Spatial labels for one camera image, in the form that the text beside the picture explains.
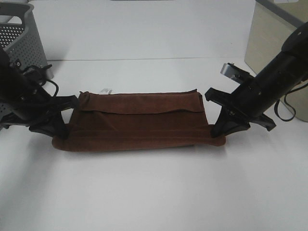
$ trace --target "white surface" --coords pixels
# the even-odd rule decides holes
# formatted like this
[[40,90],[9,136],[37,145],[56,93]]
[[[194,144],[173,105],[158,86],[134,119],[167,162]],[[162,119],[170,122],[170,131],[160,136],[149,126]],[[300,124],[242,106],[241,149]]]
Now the white surface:
[[49,60],[244,56],[255,0],[32,1]]
[[[243,58],[53,62],[59,95],[79,90],[232,91],[219,74]],[[46,89],[52,93],[53,86]],[[210,123],[219,106],[205,102]],[[282,108],[282,115],[289,112]],[[64,113],[65,120],[69,112]],[[308,124],[253,125],[223,147],[67,153],[49,137],[11,127],[0,133],[4,231],[304,231],[308,208]]]

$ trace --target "gray plastic basket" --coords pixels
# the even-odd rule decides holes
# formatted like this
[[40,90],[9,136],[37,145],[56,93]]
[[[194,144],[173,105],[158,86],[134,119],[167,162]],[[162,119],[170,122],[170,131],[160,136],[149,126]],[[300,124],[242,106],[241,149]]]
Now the gray plastic basket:
[[[17,16],[21,24],[0,23],[0,45],[10,61],[21,69],[30,65],[46,66],[47,60],[32,13],[34,6],[26,3],[0,2],[0,15]],[[48,78],[52,78],[50,69]],[[0,119],[10,111],[0,103]]]

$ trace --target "brown suede pouch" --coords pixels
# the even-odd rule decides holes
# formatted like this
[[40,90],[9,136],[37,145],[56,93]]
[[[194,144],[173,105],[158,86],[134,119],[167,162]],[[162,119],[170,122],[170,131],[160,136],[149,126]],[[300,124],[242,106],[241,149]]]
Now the brown suede pouch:
[[116,151],[185,146],[223,145],[224,136],[211,138],[202,95],[145,93],[79,96],[68,124],[68,139],[54,137],[55,148],[72,152]]

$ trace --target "black mechanical arm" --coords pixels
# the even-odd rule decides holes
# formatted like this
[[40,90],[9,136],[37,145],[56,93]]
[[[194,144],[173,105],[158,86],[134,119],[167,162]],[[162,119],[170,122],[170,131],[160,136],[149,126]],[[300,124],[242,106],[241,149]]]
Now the black mechanical arm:
[[[58,86],[46,77],[46,70],[50,67],[30,66],[22,71],[10,63],[9,56],[0,49],[0,103],[11,110],[0,120],[0,127],[23,125],[33,132],[67,138],[69,132],[61,111],[76,108],[78,99],[75,95],[56,96]],[[42,87],[46,81],[56,87],[53,96]]]
[[205,93],[207,101],[222,106],[212,137],[247,130],[250,122],[272,130],[276,124],[263,113],[308,78],[308,23],[290,35],[282,51],[256,77],[230,63],[221,73],[240,86],[231,94],[213,88]]

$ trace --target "brown fabric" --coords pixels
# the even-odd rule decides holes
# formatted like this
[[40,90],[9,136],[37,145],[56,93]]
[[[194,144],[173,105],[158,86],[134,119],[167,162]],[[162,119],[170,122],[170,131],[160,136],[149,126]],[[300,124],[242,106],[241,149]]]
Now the brown fabric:
[[220,146],[225,137],[211,138],[202,95],[181,93],[98,95],[82,92],[79,109],[68,124],[68,139],[54,137],[65,151],[115,151],[193,144]]

